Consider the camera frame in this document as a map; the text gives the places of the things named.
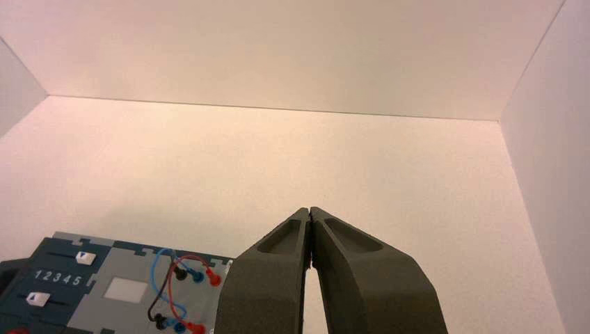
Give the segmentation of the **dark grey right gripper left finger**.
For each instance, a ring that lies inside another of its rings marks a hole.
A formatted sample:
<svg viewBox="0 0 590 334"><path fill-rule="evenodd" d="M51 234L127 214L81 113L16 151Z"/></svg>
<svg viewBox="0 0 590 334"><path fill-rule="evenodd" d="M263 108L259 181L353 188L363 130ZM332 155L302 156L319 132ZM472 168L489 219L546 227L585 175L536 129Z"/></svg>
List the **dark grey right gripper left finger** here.
<svg viewBox="0 0 590 334"><path fill-rule="evenodd" d="M302 207L234 260L215 333L302 333L309 268L310 211Z"/></svg>

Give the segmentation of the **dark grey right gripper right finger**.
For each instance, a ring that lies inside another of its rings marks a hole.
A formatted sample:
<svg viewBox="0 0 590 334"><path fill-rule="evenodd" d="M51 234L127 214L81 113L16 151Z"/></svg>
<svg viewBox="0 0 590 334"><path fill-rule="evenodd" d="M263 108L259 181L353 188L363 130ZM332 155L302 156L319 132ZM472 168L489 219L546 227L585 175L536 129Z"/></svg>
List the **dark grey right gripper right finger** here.
<svg viewBox="0 0 590 334"><path fill-rule="evenodd" d="M329 333L446 333L437 292L413 257L311 207L312 265Z"/></svg>

